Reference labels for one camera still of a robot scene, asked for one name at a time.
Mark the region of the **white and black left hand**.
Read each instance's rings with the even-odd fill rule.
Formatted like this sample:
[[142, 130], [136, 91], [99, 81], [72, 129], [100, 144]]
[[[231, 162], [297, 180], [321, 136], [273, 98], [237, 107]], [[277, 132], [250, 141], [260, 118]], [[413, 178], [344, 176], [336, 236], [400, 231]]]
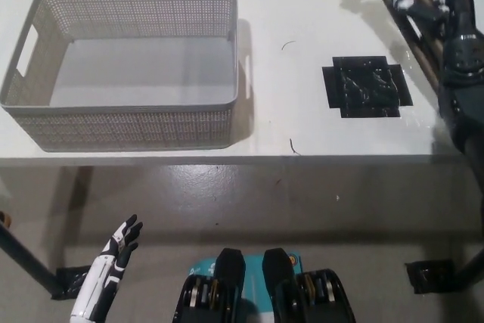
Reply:
[[143, 223], [133, 214], [111, 235], [92, 263], [70, 313], [71, 322], [105, 322]]

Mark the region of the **black and silver right hand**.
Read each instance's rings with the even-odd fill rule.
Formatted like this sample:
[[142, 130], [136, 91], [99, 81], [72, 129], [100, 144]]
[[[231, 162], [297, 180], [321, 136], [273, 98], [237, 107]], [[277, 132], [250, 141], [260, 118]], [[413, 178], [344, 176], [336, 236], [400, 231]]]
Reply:
[[400, 14], [414, 20], [421, 20], [433, 26], [444, 23], [444, 38], [476, 30], [473, 0], [432, 0], [431, 5], [425, 5], [417, 0], [392, 0], [392, 6]]

